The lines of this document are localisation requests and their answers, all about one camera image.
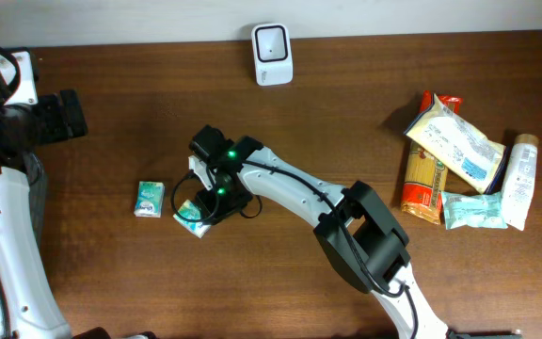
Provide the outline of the teal tissue pack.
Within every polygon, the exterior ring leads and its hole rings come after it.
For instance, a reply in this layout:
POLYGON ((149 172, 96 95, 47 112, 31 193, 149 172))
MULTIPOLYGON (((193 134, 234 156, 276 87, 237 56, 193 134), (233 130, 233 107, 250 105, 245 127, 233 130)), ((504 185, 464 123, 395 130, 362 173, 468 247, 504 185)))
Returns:
POLYGON ((160 218, 164 195, 165 185, 163 183, 140 181, 135 203, 135 216, 160 218))
POLYGON ((211 225, 200 221, 203 218, 201 210, 190 200, 186 200, 173 217, 192 235, 202 238, 211 225))

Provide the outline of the orange spaghetti packet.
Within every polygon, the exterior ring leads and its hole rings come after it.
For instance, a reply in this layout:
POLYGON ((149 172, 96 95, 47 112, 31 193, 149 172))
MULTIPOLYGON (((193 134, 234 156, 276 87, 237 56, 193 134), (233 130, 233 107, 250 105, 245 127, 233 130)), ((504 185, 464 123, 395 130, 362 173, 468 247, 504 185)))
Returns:
POLYGON ((448 169, 414 140, 406 164, 401 210, 440 225, 442 198, 448 169))

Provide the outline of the cream yellow snack bag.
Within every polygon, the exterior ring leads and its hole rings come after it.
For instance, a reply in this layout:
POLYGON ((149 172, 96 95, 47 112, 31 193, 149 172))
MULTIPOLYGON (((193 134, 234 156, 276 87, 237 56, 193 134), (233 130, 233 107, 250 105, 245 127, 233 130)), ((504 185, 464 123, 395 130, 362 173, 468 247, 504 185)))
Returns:
POLYGON ((502 173, 506 147, 488 139, 433 92, 423 93, 420 113, 405 135, 481 194, 490 193, 502 173))

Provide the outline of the teal wipes packet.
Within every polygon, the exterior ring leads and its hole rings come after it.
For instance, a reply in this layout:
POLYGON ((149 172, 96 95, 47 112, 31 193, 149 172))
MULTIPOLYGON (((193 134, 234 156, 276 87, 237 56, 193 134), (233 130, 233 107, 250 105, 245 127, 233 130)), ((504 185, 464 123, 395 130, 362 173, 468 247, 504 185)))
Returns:
POLYGON ((502 194, 466 196, 441 192, 445 228, 462 226, 472 228, 506 229, 502 215, 502 194))

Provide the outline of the white cream tube gold cap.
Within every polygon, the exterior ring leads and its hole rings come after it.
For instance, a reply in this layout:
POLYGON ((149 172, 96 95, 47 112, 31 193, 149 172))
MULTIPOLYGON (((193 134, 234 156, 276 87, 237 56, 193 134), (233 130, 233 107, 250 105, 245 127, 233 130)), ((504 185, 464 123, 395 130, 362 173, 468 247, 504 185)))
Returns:
POLYGON ((505 223, 519 231, 534 195, 539 138, 521 134, 515 138, 502 184, 502 216, 505 223))

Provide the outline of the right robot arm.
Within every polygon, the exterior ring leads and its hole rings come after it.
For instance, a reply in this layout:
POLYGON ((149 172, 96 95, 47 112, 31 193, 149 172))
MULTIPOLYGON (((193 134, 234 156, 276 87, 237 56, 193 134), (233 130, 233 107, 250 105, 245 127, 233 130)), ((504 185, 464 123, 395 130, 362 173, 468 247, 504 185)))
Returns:
POLYGON ((267 198, 313 228, 333 269, 352 287, 373 295, 401 338, 446 338, 449 327, 418 286, 408 236, 377 193, 362 181, 350 187, 318 179, 281 160, 253 137, 233 141, 210 125, 190 141, 191 178, 201 221, 217 223, 267 198))

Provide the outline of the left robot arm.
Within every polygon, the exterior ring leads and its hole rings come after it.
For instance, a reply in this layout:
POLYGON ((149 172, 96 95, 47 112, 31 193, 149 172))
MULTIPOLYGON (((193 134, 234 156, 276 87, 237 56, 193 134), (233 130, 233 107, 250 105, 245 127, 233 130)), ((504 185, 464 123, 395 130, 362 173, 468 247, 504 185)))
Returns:
POLYGON ((46 176, 34 150, 83 137, 72 89, 39 96, 27 48, 0 47, 0 338, 69 338, 47 281, 32 213, 43 212, 46 176))

